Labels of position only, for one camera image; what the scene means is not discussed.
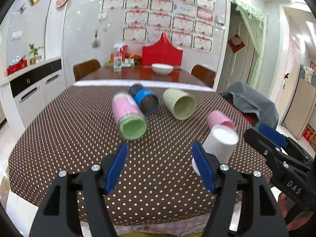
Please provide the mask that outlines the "person's right hand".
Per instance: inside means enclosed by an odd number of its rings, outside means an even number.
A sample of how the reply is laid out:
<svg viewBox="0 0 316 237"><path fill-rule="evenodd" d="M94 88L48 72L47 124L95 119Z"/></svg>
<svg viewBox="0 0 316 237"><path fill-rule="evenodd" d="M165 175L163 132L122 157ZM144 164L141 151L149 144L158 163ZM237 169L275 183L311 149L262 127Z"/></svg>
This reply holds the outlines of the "person's right hand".
<svg viewBox="0 0 316 237"><path fill-rule="evenodd" d="M278 202L277 202L284 218L288 214L288 210L286 206L287 198L288 197L284 193L280 193L280 195L278 196ZM299 229L301 226L306 224L312 218L312 216L313 216L313 211L305 212L302 216L300 216L297 219L294 219L292 222L290 222L287 225L288 231Z"/></svg>

